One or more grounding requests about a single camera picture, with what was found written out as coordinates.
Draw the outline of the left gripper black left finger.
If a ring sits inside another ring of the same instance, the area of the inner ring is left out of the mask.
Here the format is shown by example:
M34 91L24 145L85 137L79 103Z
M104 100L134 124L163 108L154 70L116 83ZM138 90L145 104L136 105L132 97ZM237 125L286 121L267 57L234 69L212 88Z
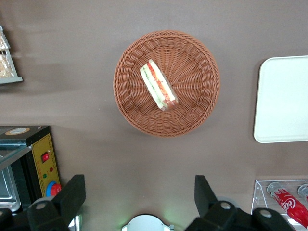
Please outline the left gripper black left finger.
M67 231L86 199L85 176L74 175L51 200L42 198L27 210L32 231Z

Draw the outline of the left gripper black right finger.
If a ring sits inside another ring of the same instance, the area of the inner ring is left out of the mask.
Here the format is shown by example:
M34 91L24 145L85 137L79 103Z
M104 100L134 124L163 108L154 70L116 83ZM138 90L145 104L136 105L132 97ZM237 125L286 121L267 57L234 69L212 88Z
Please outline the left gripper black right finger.
M194 201L199 213L187 231L249 231L250 215L215 196L203 175L195 176Z

